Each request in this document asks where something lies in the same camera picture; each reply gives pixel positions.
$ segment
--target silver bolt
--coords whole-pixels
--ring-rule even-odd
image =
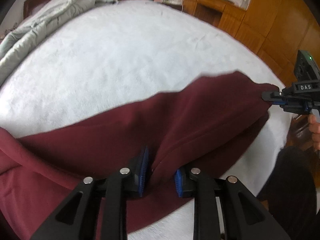
[[[229,181],[230,183],[236,183],[236,182],[238,181],[238,179],[237,179],[235,176],[230,176],[230,177],[228,178],[228,181]]]
[[[198,168],[192,168],[192,169],[191,169],[191,173],[192,173],[192,174],[199,174],[200,172],[201,172],[201,170],[198,169]]]
[[[129,168],[122,168],[121,170],[120,170],[120,173],[121,174],[128,174],[130,172],[130,169]]]
[[[90,184],[93,182],[93,178],[92,177],[86,177],[83,179],[84,184]]]

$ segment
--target mattress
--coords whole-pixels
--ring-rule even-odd
[[[182,90],[200,75],[235,70],[256,83],[284,88],[245,46],[190,15],[149,0],[103,5],[63,25],[6,80],[0,89],[0,126],[16,138],[45,132],[160,91]],[[269,116],[248,150],[222,176],[237,176],[254,195],[270,175],[291,122],[291,115],[278,106],[269,109]],[[191,201],[129,239],[192,235]]]

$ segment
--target human hand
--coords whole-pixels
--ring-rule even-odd
[[[309,130],[312,132],[313,147],[315,150],[320,150],[320,123],[316,121],[316,116],[309,114],[308,117]]]

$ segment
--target triangular cutout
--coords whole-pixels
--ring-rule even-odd
[[[82,198],[82,193],[77,192],[72,199],[60,210],[56,215],[56,220],[67,225],[72,225],[75,217],[78,206]]]
[[[242,192],[239,192],[238,195],[244,212],[245,221],[248,225],[253,225],[265,220],[261,211],[255,207]]]

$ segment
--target dark red fabric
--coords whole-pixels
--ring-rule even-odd
[[[13,138],[0,129],[0,210],[29,239],[81,178],[107,177],[148,145],[147,195],[128,202],[128,231],[140,229],[188,200],[171,179],[186,163],[219,177],[268,119],[263,91],[240,72],[200,77],[181,92],[159,93],[58,130]]]

